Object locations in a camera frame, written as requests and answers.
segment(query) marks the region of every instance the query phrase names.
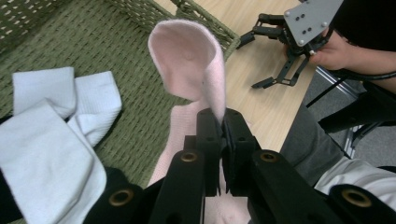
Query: person's hand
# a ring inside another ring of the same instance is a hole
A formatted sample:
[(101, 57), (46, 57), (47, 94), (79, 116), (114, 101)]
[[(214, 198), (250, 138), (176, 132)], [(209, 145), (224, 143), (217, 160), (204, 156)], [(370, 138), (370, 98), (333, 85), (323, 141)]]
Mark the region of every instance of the person's hand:
[(321, 65), (329, 70), (345, 68), (349, 63), (349, 45), (343, 37), (333, 32), (329, 42), (309, 58), (309, 62)]

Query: table surface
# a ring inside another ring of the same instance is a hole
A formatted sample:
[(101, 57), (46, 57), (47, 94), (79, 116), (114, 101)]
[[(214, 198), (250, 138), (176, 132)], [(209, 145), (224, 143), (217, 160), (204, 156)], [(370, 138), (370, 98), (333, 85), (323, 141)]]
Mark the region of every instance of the table surface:
[[(170, 0), (156, 2), (170, 12), (176, 10)], [(297, 0), (195, 2), (238, 35), (250, 31), (260, 13), (282, 15), (300, 4)], [(256, 82), (277, 77), (286, 61), (282, 49), (279, 41), (256, 36), (255, 41), (234, 51), (226, 63), (227, 107), (242, 113), (263, 149), (274, 151), (281, 149), (315, 73), (315, 66), (309, 64), (294, 87), (276, 84), (268, 89), (252, 89)], [(294, 74), (302, 59), (294, 64), (289, 75)]]

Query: sleeve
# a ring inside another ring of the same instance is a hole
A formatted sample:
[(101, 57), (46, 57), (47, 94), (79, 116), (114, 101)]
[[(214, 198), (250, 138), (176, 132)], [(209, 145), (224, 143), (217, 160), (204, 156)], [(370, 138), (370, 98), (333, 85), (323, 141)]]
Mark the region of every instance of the sleeve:
[(375, 168), (367, 161), (346, 157), (329, 169), (315, 189), (329, 194), (334, 185), (350, 184), (366, 189), (396, 211), (396, 174)]

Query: wire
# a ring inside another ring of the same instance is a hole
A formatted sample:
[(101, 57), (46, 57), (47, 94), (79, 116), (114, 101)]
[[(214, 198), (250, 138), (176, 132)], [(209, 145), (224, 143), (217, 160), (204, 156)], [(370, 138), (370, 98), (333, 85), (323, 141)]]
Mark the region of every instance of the wire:
[(307, 108), (309, 108), (311, 105), (313, 105), (314, 103), (316, 103), (318, 100), (320, 100), (324, 95), (327, 94), (327, 92), (331, 91), (332, 89), (334, 89), (335, 87), (337, 87), (341, 82), (345, 81), (348, 78), (348, 76), (345, 77), (341, 77), (340, 79), (338, 79), (334, 84), (332, 84), (329, 88), (327, 88), (325, 91), (323, 91), (321, 94), (319, 94), (317, 97), (315, 97), (315, 99), (313, 99), (311, 102), (309, 102), (309, 104), (306, 105)]
[(380, 75), (364, 75), (364, 74), (352, 72), (347, 69), (340, 69), (340, 70), (335, 70), (335, 71), (330, 71), (330, 72), (337, 77), (347, 76), (348, 79), (359, 80), (359, 81), (384, 80), (384, 79), (396, 77), (396, 71), (386, 73), (386, 74), (380, 74)]

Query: green woven basket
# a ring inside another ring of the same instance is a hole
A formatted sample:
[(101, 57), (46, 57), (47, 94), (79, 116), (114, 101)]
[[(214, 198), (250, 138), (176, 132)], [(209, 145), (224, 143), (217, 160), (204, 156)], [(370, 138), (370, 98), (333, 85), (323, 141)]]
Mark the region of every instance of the green woven basket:
[(151, 0), (0, 0), (0, 118), (12, 114), (14, 72), (72, 66), (79, 77), (110, 70), (122, 111), (96, 152), (145, 187), (165, 147), (171, 108), (187, 103), (163, 89), (147, 47), (152, 28), (172, 18), (201, 22), (225, 58), (239, 43), (194, 2), (174, 2), (176, 16)]

